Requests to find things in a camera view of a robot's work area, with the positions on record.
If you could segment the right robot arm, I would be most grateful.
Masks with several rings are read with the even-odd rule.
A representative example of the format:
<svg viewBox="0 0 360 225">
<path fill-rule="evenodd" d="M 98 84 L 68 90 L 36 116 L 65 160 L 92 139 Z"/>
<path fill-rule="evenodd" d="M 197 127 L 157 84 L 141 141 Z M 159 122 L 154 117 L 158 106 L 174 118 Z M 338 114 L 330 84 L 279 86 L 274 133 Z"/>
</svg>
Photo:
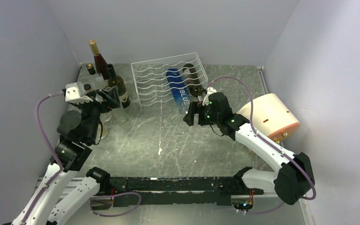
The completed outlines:
<svg viewBox="0 0 360 225">
<path fill-rule="evenodd" d="M 300 123 L 276 94 L 260 96 L 233 112 L 227 96 L 211 89 L 203 101 L 190 103 L 184 122 L 192 126 L 195 114 L 199 125 L 216 125 L 223 135 L 251 149 L 272 168 L 271 172 L 253 168 L 242 172 L 234 182 L 239 194 L 257 188 L 276 193 L 289 205 L 307 199 L 308 192 L 312 192 L 310 200 L 316 198 L 310 158 L 280 145 Z"/>
</svg>

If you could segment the dark red wine bottle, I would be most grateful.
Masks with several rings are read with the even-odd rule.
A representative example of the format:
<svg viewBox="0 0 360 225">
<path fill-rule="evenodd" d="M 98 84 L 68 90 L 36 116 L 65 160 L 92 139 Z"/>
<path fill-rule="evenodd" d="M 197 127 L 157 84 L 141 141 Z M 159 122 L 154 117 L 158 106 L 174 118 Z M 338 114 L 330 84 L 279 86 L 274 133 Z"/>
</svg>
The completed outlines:
<svg viewBox="0 0 360 225">
<path fill-rule="evenodd" d="M 93 56 L 94 56 L 96 72 L 100 73 L 102 75 L 103 79 L 105 81 L 107 81 L 110 78 L 110 76 L 109 76 L 109 73 L 108 73 L 108 69 L 107 69 L 108 64 L 107 64 L 106 60 L 101 55 L 95 40 L 90 40 L 89 41 L 89 46 L 90 46 L 91 51 L 92 51 Z"/>
</svg>

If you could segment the dark green wine bottle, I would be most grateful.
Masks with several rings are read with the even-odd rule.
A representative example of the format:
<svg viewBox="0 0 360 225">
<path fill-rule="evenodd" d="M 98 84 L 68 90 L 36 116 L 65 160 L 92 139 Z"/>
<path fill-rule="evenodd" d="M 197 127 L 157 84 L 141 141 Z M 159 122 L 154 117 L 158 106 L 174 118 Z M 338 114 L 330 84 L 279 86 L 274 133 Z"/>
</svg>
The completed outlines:
<svg viewBox="0 0 360 225">
<path fill-rule="evenodd" d="M 130 99 L 129 99 L 129 95 L 128 95 L 124 80 L 122 79 L 121 76 L 116 75 L 113 64 L 107 65 L 107 71 L 109 74 L 108 86 L 109 87 L 113 87 L 113 86 L 117 87 L 119 100 L 122 103 L 122 106 L 124 108 L 128 108 L 130 105 Z"/>
</svg>

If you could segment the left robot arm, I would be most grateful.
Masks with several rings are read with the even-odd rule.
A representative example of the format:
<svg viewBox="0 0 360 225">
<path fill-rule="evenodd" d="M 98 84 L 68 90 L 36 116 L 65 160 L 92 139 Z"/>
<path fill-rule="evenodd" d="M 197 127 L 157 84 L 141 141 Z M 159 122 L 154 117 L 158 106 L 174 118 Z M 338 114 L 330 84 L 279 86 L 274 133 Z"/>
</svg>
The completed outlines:
<svg viewBox="0 0 360 225">
<path fill-rule="evenodd" d="M 65 112 L 58 126 L 59 143 L 48 144 L 52 154 L 40 185 L 14 225 L 63 225 L 91 197 L 111 191 L 110 175 L 100 168 L 92 168 L 81 183 L 67 196 L 62 197 L 67 185 L 80 171 L 98 145 L 102 136 L 100 115 L 119 108 L 121 103 L 116 87 L 86 91 L 76 83 L 68 84 L 62 91 L 47 98 L 64 96 L 76 110 Z"/>
</svg>

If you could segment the clear bottle orange label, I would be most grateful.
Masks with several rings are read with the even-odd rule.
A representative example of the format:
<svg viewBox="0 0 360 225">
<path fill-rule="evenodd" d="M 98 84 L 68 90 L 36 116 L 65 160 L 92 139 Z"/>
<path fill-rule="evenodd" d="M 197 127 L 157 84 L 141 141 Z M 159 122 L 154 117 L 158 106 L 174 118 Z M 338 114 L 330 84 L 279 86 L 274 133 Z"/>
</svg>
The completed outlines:
<svg viewBox="0 0 360 225">
<path fill-rule="evenodd" d="M 86 65 L 89 75 L 87 76 L 87 82 L 91 85 L 94 90 L 104 89 L 106 83 L 100 73 L 96 71 L 94 66 L 91 63 Z"/>
</svg>

